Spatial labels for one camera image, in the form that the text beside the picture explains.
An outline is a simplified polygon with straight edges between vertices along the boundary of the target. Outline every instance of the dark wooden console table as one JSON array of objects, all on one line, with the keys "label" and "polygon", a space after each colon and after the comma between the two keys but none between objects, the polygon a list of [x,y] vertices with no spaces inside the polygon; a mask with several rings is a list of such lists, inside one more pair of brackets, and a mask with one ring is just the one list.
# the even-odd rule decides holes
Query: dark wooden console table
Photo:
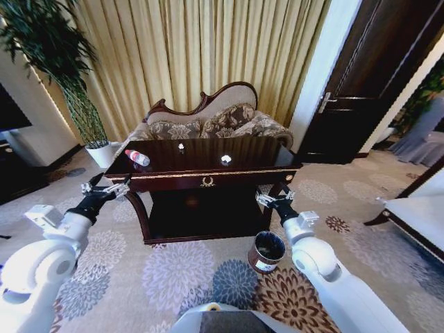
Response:
[{"label": "dark wooden console table", "polygon": [[[122,152],[105,177],[118,183],[133,175],[126,197],[136,210],[145,244],[268,230],[271,210],[260,210],[256,186],[274,184],[270,195],[277,195],[301,167],[272,137],[133,141],[126,148],[149,156],[150,165],[135,164]],[[221,161],[224,155],[232,159],[227,165]],[[153,199],[149,217],[137,194],[145,191]]]}]

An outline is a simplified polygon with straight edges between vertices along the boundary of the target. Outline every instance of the gray chair cover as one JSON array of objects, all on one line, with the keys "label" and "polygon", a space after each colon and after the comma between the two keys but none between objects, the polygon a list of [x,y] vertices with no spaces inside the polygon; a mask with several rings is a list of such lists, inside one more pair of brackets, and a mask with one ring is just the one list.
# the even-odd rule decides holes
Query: gray chair cover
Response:
[{"label": "gray chair cover", "polygon": [[430,103],[429,111],[389,150],[401,162],[423,163],[430,167],[444,155],[444,133],[432,132],[443,117],[444,96],[438,96]]}]

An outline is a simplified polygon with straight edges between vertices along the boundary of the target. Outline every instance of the water bottle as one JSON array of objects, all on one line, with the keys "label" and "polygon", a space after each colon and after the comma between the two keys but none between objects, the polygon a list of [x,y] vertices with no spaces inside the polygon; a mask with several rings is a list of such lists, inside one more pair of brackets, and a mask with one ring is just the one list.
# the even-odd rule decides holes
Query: water bottle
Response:
[{"label": "water bottle", "polygon": [[146,167],[148,164],[150,164],[150,159],[148,156],[145,156],[144,154],[139,153],[138,151],[133,150],[125,150],[125,154],[134,162],[142,165],[143,167]]}]

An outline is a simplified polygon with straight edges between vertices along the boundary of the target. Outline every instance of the dark wooden door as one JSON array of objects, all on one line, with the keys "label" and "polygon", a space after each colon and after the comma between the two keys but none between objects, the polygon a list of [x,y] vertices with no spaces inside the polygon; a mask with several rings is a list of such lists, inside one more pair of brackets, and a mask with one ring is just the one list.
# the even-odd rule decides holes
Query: dark wooden door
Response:
[{"label": "dark wooden door", "polygon": [[443,32],[444,0],[363,0],[298,154],[351,162]]}]

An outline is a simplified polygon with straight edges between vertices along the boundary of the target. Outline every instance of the floral patterned carpet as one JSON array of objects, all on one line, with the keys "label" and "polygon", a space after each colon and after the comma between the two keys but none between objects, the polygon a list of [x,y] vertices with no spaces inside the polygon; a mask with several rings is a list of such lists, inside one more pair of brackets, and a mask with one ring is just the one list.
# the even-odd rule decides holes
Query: floral patterned carpet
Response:
[{"label": "floral patterned carpet", "polygon": [[[366,281],[411,332],[442,332],[444,270],[386,223],[365,227],[382,205],[426,168],[372,151],[348,165],[310,164],[291,183],[298,211],[321,217],[316,235]],[[48,187],[0,207],[0,264],[22,246],[40,240],[41,230],[22,214],[34,204],[60,211],[82,198],[80,183],[100,170],[86,152],[50,175]],[[151,207],[149,194],[142,199]],[[272,231],[283,236],[273,213]],[[270,275],[248,264],[252,237],[145,246],[130,203],[107,203],[90,230],[78,270],[55,302],[52,332],[168,332],[190,307],[217,301],[256,309],[303,332],[338,332],[316,291],[288,252]]]}]

